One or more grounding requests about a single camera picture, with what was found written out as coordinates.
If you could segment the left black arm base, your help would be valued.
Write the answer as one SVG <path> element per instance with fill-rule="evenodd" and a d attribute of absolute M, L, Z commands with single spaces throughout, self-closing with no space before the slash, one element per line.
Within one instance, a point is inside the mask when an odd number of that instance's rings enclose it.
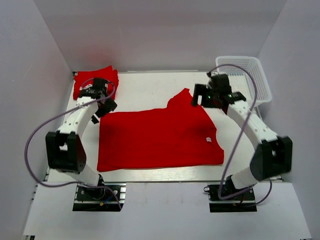
<path fill-rule="evenodd" d="M 120 212 L 121 209 L 114 195 L 123 207 L 126 197 L 125 183 L 106 184 L 112 193 L 103 189 L 87 188 L 78 185 L 75 191 L 72 210 L 74 212 Z"/>

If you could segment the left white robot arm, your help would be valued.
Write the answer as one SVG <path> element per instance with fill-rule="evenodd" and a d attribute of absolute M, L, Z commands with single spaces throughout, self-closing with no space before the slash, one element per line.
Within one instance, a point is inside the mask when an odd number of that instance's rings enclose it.
<path fill-rule="evenodd" d="M 97 124 L 100 118 L 116 109 L 112 99 L 115 90 L 111 81 L 93 78 L 92 84 L 80 88 L 76 105 L 62 125 L 45 136 L 48 166 L 79 184 L 89 185 L 88 193 L 96 200 L 105 196 L 106 187 L 101 184 L 101 176 L 87 166 L 82 136 L 89 122 Z"/>

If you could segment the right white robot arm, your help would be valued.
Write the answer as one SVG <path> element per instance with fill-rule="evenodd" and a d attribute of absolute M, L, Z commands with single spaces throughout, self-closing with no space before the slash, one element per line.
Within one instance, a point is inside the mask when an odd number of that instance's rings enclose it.
<path fill-rule="evenodd" d="M 219 200 L 236 200 L 255 184 L 292 170 L 293 141 L 278 135 L 252 113 L 253 107 L 245 96 L 232 91 L 227 74 L 210 74 L 207 84 L 197 83 L 191 104 L 223 110 L 241 128 L 239 137 L 246 135 L 254 148 L 248 167 L 222 176 L 217 192 Z"/>

